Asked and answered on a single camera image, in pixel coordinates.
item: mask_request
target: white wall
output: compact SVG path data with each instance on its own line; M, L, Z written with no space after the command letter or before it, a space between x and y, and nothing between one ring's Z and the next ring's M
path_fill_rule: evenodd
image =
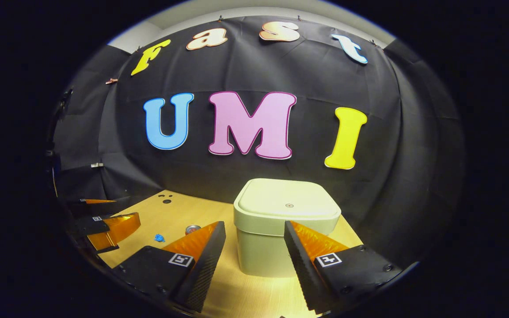
M161 31L162 30L158 26L155 26L151 22L143 21L129 30L126 30L108 44L126 52L133 53L139 46L145 46L157 40L157 36Z
M325 24L374 40L384 48L395 37L380 26L344 8L319 0L191 0L151 16L147 21L162 29L157 38L163 38L185 28L223 18L250 15L274 15Z

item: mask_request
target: white plastic box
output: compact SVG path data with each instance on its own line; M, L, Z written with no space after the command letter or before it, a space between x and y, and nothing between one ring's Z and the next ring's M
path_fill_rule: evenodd
M277 179L252 179L234 202L239 265L253 276L296 275L284 242L285 221L329 235L341 208L321 185Z

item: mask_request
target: foam letter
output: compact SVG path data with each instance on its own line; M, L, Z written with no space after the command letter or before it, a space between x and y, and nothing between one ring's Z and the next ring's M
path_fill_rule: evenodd
M347 53L348 56L350 56L353 60L360 62L362 64L368 63L368 60L364 56L361 56L357 49L361 49L360 45L353 43L351 39L347 38L346 36L338 35L338 34L331 34L333 38L336 38L341 43L341 47L343 48L343 51Z
M339 107L335 109L335 116L339 118L339 131L333 153L325 158L325 165L329 168L352 169L355 166L353 155L360 127L366 123L366 115L356 109Z
M175 109L175 129L172 135L166 136L160 127L160 111L164 106L163 98L151 99L143 106L147 113L147 138L154 147L162 150L176 149L184 144L188 137L188 105L194 100L191 93L172 96L170 102Z
M160 42L157 45L151 46L150 48L143 51L143 56L135 67L135 70L131 72L131 76L137 74L140 71L145 70L148 67L148 62L154 60L154 58L160 53L160 48L163 48L170 44L170 40L165 40L164 42Z
M290 22L268 22L262 25L259 33L260 38L267 41L292 42L300 38L297 33L297 25Z
M288 159L292 150L288 147L288 121L291 107L296 103L292 94L272 92L266 94L249 115L243 101L235 92L218 92L209 97L216 107L215 135L209 151L214 155L230 155L228 129L243 155L246 155L262 131L262 140L254 152L263 158Z
M191 51L203 48L204 46L218 46L219 44L223 44L227 41L225 32L227 32L227 30L219 28L198 33L194 35L195 40L192 40L192 42L186 45L186 49Z

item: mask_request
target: black fabric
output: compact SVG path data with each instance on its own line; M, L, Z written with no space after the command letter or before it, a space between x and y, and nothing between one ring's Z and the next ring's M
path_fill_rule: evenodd
M56 186L61 197L68 201L111 197L105 192L103 168L91 169L90 165L101 162L97 143L99 122L111 89L105 82L117 77L128 57L121 49L104 46L81 67L69 85L72 96L54 133L54 150L61 158Z
M258 33L262 24L275 20L299 26L296 42L265 42ZM188 51L192 36L210 28L226 28L228 41L215 47ZM349 36L358 43L369 63L352 61L331 34ZM110 91L114 101L105 106L99 148L105 167L107 155L125 157L131 165L133 183L166 188L215 201L231 203L243 185L253 178L311 181L322 185L350 219L361 220L382 188L396 152L400 130L399 93L388 59L370 42L311 22L270 16L225 19L193 26L159 39L143 50L170 39L146 70L131 77L141 58L133 54ZM252 114L269 92L288 92L297 97L289 117L287 160L258 157L254 147L247 155L212 155L214 106L212 93L238 92ZM168 101L190 92L189 133L186 142L172 151L152 147L145 131L143 104L164 98L163 133L174 131L174 106ZM368 122L362 127L352 170L325 167L331 154L339 122L337 107L364 112ZM260 135L254 146L260 143Z
M262 24L298 25L295 42L266 42ZM228 40L215 47L186 50L195 34L225 28ZM359 44L367 65L354 62L331 34ZM170 39L149 66L131 76L142 51ZM363 242L404 268L440 237L460 193L464 145L454 103L441 81L415 53L396 41L385 50L329 26L272 16L249 16L209 22L178 31L133 53L129 58L104 49L77 79L86 91L75 92L68 116L59 123L55 142L65 161L59 190L79 199L146 197L172 191L232 203L254 178L310 181L323 186ZM91 72L95 65L101 73ZM105 81L119 78L114 85ZM242 155L212 155L212 93L235 91L250 114L269 92L297 97L289 115L292 157L258 157L254 147ZM150 145L143 105L163 98L161 126L174 131L170 98L193 93L186 142L171 151ZM362 111L362 126L351 170L325 167L338 132L337 107ZM82 179L68 169L103 163Z
M425 62L399 40L384 51L398 77L402 131L386 186L355 230L406 267L428 252L452 220L465 172L464 136L449 93Z

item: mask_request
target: screw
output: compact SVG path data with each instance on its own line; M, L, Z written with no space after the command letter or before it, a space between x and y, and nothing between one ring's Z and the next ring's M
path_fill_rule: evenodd
M164 286L162 286L161 284L156 285L156 288L159 292L162 292L162 293L166 292L166 288Z
M353 288L351 286L345 286L341 288L341 294L348 294L353 291Z

